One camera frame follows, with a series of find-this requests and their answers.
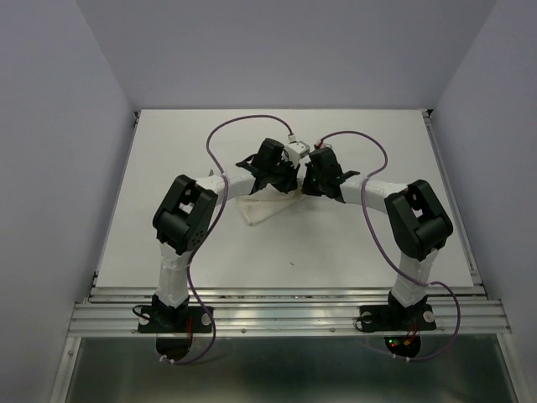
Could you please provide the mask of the white cloth napkin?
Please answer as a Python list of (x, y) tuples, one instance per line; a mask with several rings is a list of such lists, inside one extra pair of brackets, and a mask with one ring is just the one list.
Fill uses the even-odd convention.
[(300, 191), (284, 193), (269, 185), (252, 195), (237, 197), (235, 204), (243, 221), (253, 227), (301, 202), (302, 199)]

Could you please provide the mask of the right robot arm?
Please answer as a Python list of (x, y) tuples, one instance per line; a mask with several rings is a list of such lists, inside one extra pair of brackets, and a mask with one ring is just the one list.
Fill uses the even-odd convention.
[(356, 171), (344, 172), (335, 153), (322, 148), (310, 154), (302, 191), (360, 206), (370, 231), (370, 209), (388, 218), (400, 251), (399, 263), (388, 263), (397, 278), (386, 304), (360, 308), (357, 328), (362, 332), (403, 331), (413, 326), (434, 330), (426, 289), (432, 265), (453, 234), (453, 225), (430, 184), (423, 180), (395, 184)]

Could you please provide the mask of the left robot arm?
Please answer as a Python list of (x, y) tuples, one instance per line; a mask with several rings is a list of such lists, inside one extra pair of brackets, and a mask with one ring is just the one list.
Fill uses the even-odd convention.
[(291, 144), (265, 139), (256, 154), (218, 175), (192, 179), (177, 176), (153, 218), (160, 242), (160, 272), (140, 332), (184, 332), (196, 311), (188, 307), (187, 269), (194, 252), (210, 233), (216, 207), (271, 185), (284, 194), (298, 189), (302, 156)]

